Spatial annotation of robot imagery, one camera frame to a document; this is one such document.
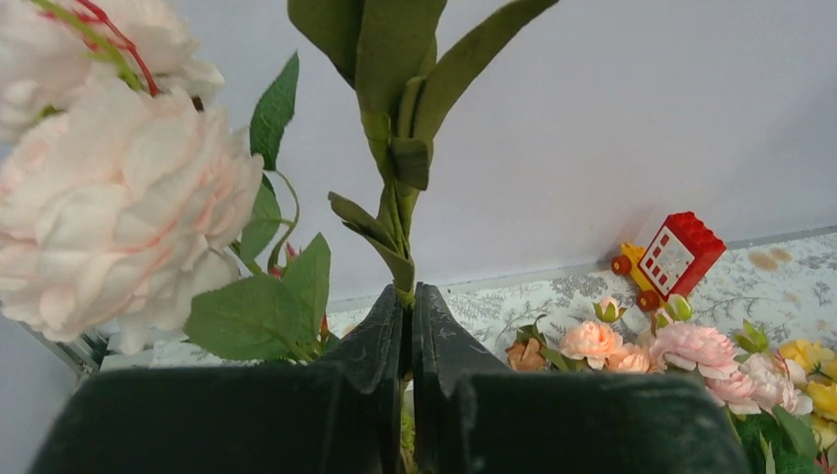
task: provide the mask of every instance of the patterned fabric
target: patterned fabric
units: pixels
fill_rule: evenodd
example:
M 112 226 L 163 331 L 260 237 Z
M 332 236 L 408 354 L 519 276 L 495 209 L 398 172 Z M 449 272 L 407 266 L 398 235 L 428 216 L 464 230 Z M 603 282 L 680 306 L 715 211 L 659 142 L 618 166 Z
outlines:
M 449 294 L 454 317 L 486 348 L 505 359 L 518 326 L 539 315 L 552 344 L 586 319 L 592 303 L 613 295 L 628 307 L 616 329 L 630 341 L 648 326 L 636 307 L 637 288 L 610 271 L 562 276 L 512 286 Z M 837 350 L 837 233 L 750 249 L 727 251 L 690 295 L 697 324 L 731 334 L 743 319 L 763 324 L 774 345 L 792 339 L 819 340 Z M 329 315 L 342 335 L 368 309 Z M 151 366 L 213 365 L 221 360 L 185 343 L 158 342 Z

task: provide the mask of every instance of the pink peony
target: pink peony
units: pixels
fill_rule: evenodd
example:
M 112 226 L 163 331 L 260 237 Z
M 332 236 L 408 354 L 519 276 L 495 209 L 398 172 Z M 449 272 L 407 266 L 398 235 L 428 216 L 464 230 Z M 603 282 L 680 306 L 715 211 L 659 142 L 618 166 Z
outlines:
M 3 313 L 54 341 L 118 319 L 126 353 L 182 327 L 198 293 L 238 277 L 224 249 L 250 218 L 263 160 L 226 113 L 117 79 L 32 128 L 0 165 Z
M 675 322 L 660 328 L 650 347 L 655 364 L 684 370 L 696 367 L 707 378 L 729 378 L 738 370 L 735 345 L 718 329 Z
M 755 383 L 753 399 L 765 411 L 780 405 L 794 415 L 807 415 L 813 411 L 813 401 L 794 387 L 783 366 L 769 355 L 754 354 L 741 365 L 741 371 Z
M 52 0 L 90 16 L 75 0 Z M 218 69 L 192 55 L 199 43 L 168 0 L 95 0 L 114 25 L 137 48 L 163 90 L 183 88 L 209 101 L 224 84 Z M 118 43 L 103 25 L 90 23 L 100 35 Z M 20 139 L 47 107 L 69 108 L 90 84 L 116 77 L 116 69 L 97 61 L 72 28 L 48 18 L 31 1 L 0 1 L 0 138 Z M 141 77 L 127 53 L 122 55 Z
M 727 405 L 736 415 L 761 413 L 758 403 L 753 400 L 756 384 L 745 373 L 736 371 L 726 380 L 707 378 L 706 384 L 718 406 Z

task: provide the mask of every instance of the orange wheel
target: orange wheel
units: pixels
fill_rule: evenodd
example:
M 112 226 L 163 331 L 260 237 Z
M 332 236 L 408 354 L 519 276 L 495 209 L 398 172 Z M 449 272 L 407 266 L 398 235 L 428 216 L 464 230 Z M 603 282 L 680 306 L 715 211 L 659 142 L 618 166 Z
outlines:
M 616 275 L 627 275 L 631 272 L 631 259 L 626 255 L 619 255 L 610 261 L 610 270 Z
M 637 306 L 643 311 L 653 311 L 659 307 L 659 296 L 653 290 L 642 291 L 637 296 Z

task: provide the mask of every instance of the flower bud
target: flower bud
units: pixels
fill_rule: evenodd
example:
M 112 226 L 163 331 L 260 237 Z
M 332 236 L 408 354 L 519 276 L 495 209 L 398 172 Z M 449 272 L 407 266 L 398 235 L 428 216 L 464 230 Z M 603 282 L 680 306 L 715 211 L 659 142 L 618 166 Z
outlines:
M 770 342 L 763 329 L 756 329 L 746 319 L 744 320 L 744 328 L 738 330 L 734 335 L 735 343 L 745 351 L 755 354 L 767 351 Z
M 692 319 L 692 306 L 689 300 L 681 294 L 672 294 L 668 296 L 668 301 L 663 305 L 665 312 L 671 316 L 674 321 L 688 321 Z
M 627 308 L 620 308 L 619 301 L 613 296 L 608 296 L 598 303 L 593 303 L 593 310 L 596 318 L 603 323 L 612 324 L 619 320 Z

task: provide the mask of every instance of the stain on fabric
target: stain on fabric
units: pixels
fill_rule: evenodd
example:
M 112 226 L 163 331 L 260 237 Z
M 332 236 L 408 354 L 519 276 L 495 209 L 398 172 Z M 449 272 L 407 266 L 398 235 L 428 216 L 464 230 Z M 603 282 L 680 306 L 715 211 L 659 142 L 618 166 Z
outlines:
M 787 250 L 779 247 L 770 249 L 770 256 L 779 262 L 790 262 L 794 257 Z
M 750 263 L 753 264 L 753 267 L 763 270 L 765 272 L 775 272 L 779 269 L 779 264 L 773 260 L 773 257 L 765 254 L 764 252 L 750 252 L 747 255 L 747 258 L 750 260 Z

